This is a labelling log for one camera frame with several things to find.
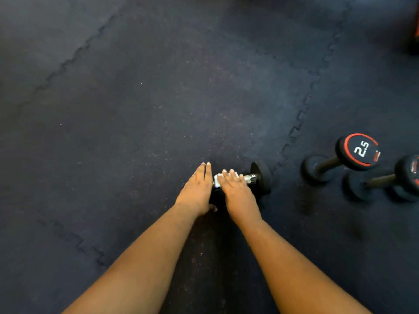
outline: gym floor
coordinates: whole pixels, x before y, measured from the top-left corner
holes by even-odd
[[[264,219],[374,313],[418,313],[419,206],[309,154],[362,132],[376,172],[419,152],[417,0],[0,0],[0,308],[58,313],[202,161],[264,160]],[[222,208],[199,219],[162,313],[276,313]]]

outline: skin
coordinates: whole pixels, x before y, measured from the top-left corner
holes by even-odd
[[[370,313],[262,220],[243,175],[223,170],[218,180],[281,313]],[[64,313],[158,313],[192,225],[210,209],[211,190],[211,164],[202,163],[175,205]]]

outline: person's left hand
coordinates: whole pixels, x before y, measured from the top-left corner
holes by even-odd
[[[186,182],[175,205],[191,208],[198,216],[210,209],[210,195],[212,190],[211,163],[202,163]]]

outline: black dumbbell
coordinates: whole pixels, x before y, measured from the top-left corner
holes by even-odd
[[[372,200],[375,188],[391,188],[400,199],[416,201],[419,199],[418,159],[419,154],[408,155],[395,164],[393,174],[371,179],[365,179],[362,174],[349,173],[344,180],[345,189],[358,200]]]
[[[336,142],[335,153],[331,158],[325,155],[305,158],[301,165],[303,176],[317,183],[326,183],[334,177],[334,168],[340,165],[366,171],[373,168],[380,157],[378,143],[362,133],[341,137]]]
[[[244,180],[250,186],[257,187],[258,194],[267,195],[272,191],[272,176],[268,167],[262,161],[254,161],[250,165],[250,174],[244,175]],[[217,175],[214,176],[212,187],[218,189],[220,184],[217,180]]]

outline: person's right hand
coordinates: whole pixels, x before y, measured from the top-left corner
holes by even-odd
[[[225,194],[228,213],[242,231],[262,220],[255,196],[247,186],[243,174],[237,177],[233,169],[230,174],[223,169],[223,174],[218,174],[217,179]]]

